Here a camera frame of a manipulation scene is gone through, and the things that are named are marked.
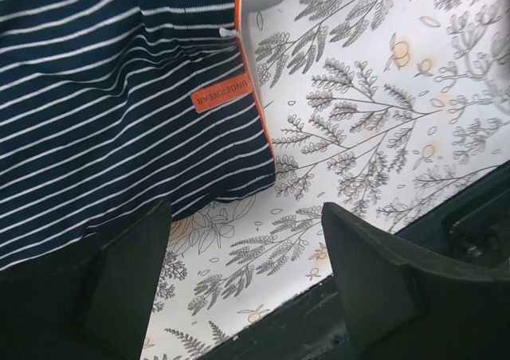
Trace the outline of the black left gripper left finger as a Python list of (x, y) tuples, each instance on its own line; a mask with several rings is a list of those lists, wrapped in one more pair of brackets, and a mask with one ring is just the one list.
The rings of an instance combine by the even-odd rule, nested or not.
[(158, 202), (1, 272), (3, 359), (138, 359), (167, 249)]

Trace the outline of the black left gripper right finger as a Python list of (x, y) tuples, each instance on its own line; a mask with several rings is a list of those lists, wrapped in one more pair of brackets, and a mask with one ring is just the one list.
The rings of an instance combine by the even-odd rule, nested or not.
[(508, 273), (432, 252), (332, 202), (322, 226), (357, 359), (508, 358)]

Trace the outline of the navy striped underwear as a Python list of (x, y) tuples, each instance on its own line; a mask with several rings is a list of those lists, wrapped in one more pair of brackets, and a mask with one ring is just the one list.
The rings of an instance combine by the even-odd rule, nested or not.
[(1, 0), (1, 267), (273, 186), (244, 16), (283, 0)]

